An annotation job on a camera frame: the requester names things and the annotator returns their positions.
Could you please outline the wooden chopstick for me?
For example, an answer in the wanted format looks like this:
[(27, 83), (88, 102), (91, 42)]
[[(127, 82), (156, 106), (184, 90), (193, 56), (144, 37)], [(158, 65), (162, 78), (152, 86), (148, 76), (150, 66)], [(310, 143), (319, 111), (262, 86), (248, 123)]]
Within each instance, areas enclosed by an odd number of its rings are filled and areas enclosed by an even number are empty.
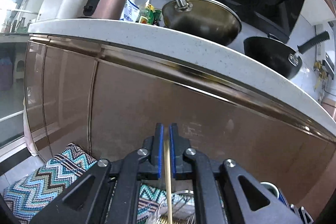
[(170, 146), (169, 139), (164, 143), (164, 157), (165, 157), (165, 183), (166, 183), (166, 202), (167, 202), (167, 217), (168, 223), (173, 223), (172, 212), (172, 193), (171, 193), (171, 160), (170, 160)]

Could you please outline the white countertop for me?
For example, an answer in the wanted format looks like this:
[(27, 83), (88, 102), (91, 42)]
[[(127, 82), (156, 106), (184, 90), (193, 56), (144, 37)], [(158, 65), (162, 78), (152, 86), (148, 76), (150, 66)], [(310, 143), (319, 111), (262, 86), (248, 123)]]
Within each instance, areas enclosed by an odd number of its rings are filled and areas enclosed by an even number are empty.
[(88, 18), (33, 23), (29, 26), (29, 33), (93, 39), (208, 69), (279, 100), (335, 136), (335, 120), (309, 94), (265, 65), (209, 40), (168, 28)]

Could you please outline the zigzag knitted cloth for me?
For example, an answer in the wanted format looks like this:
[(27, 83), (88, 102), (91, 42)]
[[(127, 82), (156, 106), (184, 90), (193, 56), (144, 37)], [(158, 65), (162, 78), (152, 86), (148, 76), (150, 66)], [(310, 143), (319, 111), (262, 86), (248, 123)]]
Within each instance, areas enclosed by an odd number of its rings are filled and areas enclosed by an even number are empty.
[[(2, 197), (19, 223), (30, 223), (38, 212), (96, 162), (79, 146), (70, 143), (43, 166), (5, 188)], [(136, 223), (146, 223), (165, 198), (165, 190), (142, 184)]]

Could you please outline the green oil bottle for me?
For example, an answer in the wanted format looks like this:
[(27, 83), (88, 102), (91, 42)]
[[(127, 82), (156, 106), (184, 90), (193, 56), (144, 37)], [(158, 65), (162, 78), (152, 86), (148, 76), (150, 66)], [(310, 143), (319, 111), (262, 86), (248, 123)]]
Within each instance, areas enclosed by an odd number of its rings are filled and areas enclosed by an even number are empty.
[(151, 3), (152, 0), (145, 0), (143, 4), (139, 7), (139, 14), (137, 18), (138, 23), (149, 25), (153, 24), (155, 8)]

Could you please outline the white salt bag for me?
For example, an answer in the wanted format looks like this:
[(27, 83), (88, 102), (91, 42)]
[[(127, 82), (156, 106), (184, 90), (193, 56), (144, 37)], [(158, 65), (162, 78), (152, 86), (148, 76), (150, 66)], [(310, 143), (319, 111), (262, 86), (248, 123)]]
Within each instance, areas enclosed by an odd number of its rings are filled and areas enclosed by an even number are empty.
[(139, 15), (139, 7), (135, 4), (135, 0), (126, 0), (120, 20), (127, 22), (136, 22)]

